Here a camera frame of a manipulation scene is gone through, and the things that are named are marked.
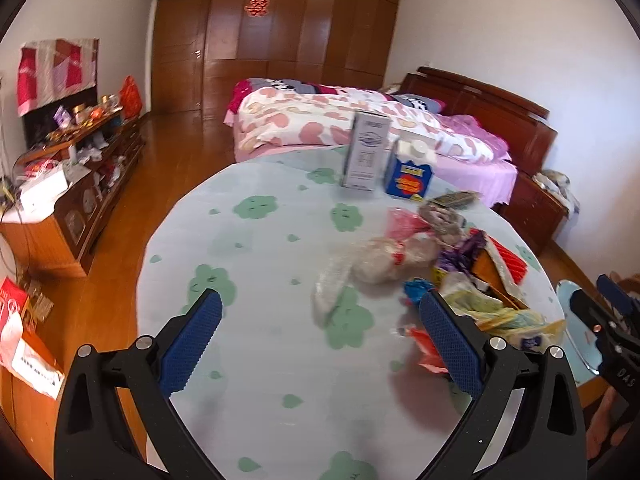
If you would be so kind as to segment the person's right hand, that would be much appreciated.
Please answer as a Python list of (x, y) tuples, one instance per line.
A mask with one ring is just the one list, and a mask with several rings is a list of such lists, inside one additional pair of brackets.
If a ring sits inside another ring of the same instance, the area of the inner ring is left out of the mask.
[(612, 448), (616, 448), (624, 440), (630, 424), (625, 424), (612, 431), (613, 406), (618, 400), (620, 400), (620, 395), (617, 391), (613, 387), (608, 387), (586, 431), (587, 460), (596, 458), (601, 452), (602, 445), (609, 444)]

